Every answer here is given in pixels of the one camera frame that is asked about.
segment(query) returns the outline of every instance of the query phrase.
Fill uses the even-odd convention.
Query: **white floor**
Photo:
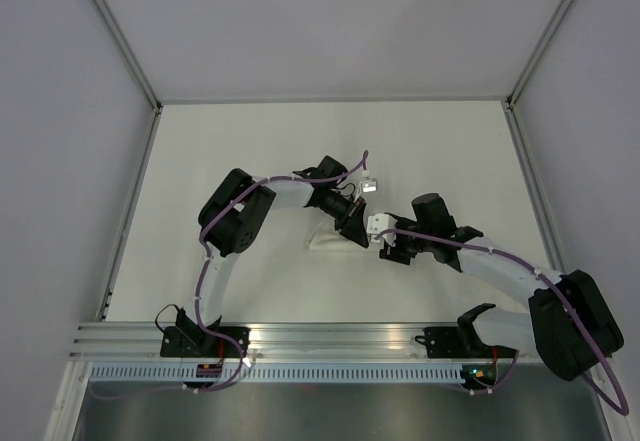
[[[203,255],[196,219],[232,168],[288,174],[325,154],[351,167],[364,149],[380,184],[369,214],[413,217],[411,200],[438,192],[459,225],[547,265],[497,101],[166,106],[108,320],[149,321],[167,303],[189,300]],[[516,306],[429,254],[403,266],[375,253],[310,252],[305,240],[325,217],[269,214],[238,261],[226,321],[452,321],[482,302]]]

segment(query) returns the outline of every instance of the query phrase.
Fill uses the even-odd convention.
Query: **white object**
[[[487,346],[508,346],[521,354],[537,355],[529,313],[514,313],[495,307],[478,315],[473,327],[480,341]]]
[[[396,245],[396,235],[394,233],[383,234],[381,238],[376,236],[386,229],[392,229],[396,226],[396,220],[389,214],[378,213],[369,216],[367,219],[367,234],[371,237],[372,243],[381,243],[382,240],[391,246]]]
[[[363,248],[359,244],[349,241],[344,236],[338,234],[333,227],[333,219],[328,216],[316,227],[309,237],[309,251],[324,253],[374,253],[378,252],[377,244],[369,244],[368,248]]]
[[[497,248],[496,244],[487,237],[472,239],[467,244]],[[534,291],[545,288],[542,281],[537,279],[533,273],[514,261],[497,254],[463,248],[458,251],[458,259],[464,274],[482,279],[527,309],[529,308],[529,298],[533,296]],[[561,273],[552,270],[542,270],[542,272],[553,283],[560,281]]]
[[[211,262],[205,274],[202,288],[200,290],[200,317],[205,326],[210,326],[222,316],[222,302],[224,293],[227,290],[231,271],[233,270],[239,254],[231,253],[226,257],[220,256],[220,251],[214,246],[210,246],[213,253]],[[197,323],[195,311],[196,299],[192,298],[184,309],[194,323]]]
[[[364,193],[373,193],[378,190],[378,180],[371,177],[368,169],[361,172],[362,179],[358,182],[358,187],[354,192],[355,199],[358,199]]]
[[[254,177],[253,179],[260,180],[264,178]],[[295,181],[273,181],[266,184],[266,186],[276,193],[276,197],[271,204],[272,210],[302,208],[307,204],[313,193],[313,187],[310,184]],[[210,245],[209,247],[212,256],[202,282],[200,297],[192,297],[191,301],[185,306],[185,312],[189,319],[197,323],[195,304],[196,300],[200,299],[200,317],[205,326],[210,326],[222,316],[224,293],[231,278],[231,271],[240,256],[239,254],[231,253],[223,258],[215,246]]]
[[[264,177],[254,176],[253,179],[259,181]],[[309,183],[271,181],[267,187],[276,193],[276,199],[273,200],[271,209],[304,207],[313,194],[313,186]]]

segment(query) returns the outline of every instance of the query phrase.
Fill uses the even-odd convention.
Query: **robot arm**
[[[622,333],[588,274],[574,271],[565,275],[544,269],[532,272],[527,269],[528,263],[501,250],[482,232],[458,227],[437,194],[416,198],[412,207],[416,220],[389,213],[369,217],[367,232],[381,242],[381,259],[408,265],[418,253],[431,252],[438,262],[484,280],[529,310],[528,314],[514,313],[481,304],[461,315],[458,342],[471,357],[486,352],[489,346],[537,353],[553,373],[565,380],[575,379],[598,363],[558,297],[544,289],[540,280],[543,275],[571,302],[606,356],[622,347]]]
[[[198,303],[194,297],[179,310],[175,327],[166,330],[164,353],[161,352],[161,355],[215,355],[215,340],[198,326],[196,309],[204,326],[214,331],[218,329],[224,294],[235,263],[239,255],[253,244],[270,210],[319,208],[334,218],[338,233],[367,248],[369,239],[364,226],[364,199],[360,196],[345,198],[336,190],[347,175],[348,171],[342,164],[325,156],[317,167],[294,172],[292,179],[297,182],[292,182],[292,179],[270,180],[268,187],[261,185],[242,202],[234,204],[242,192],[265,178],[252,177],[241,169],[232,170],[198,216],[202,229],[201,242],[206,243],[211,252],[204,279],[199,283]],[[376,189],[375,179],[368,177],[360,185],[358,192]],[[229,205],[233,205],[233,208],[207,230],[212,220]]]

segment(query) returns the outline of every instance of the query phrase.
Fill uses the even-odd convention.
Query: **gray wall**
[[[569,268],[599,282],[640,409],[639,0],[578,0],[520,105]]]
[[[0,0],[0,437],[41,439],[151,111],[87,0]]]
[[[108,0],[158,96],[501,96],[560,0]]]

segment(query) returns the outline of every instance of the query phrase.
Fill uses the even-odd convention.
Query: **white wall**
[[[197,214],[231,169],[287,174],[327,154],[351,167],[365,149],[380,187],[365,195],[367,216],[389,211],[413,218],[411,200],[437,192],[460,226],[475,226],[497,245],[545,263],[499,101],[165,106],[107,319],[151,321],[167,303],[190,303],[202,267]],[[323,222],[334,233],[318,209],[270,212],[233,270],[224,319],[437,322],[485,302],[518,307],[432,256],[408,267],[380,261],[379,246],[312,250],[307,242]]]
[[[500,96],[560,0],[108,0],[158,96]]]
[[[151,111],[88,0],[0,0],[0,437],[41,439]]]
[[[616,357],[640,409],[639,0],[578,0],[520,114],[569,268],[591,273],[626,345]]]

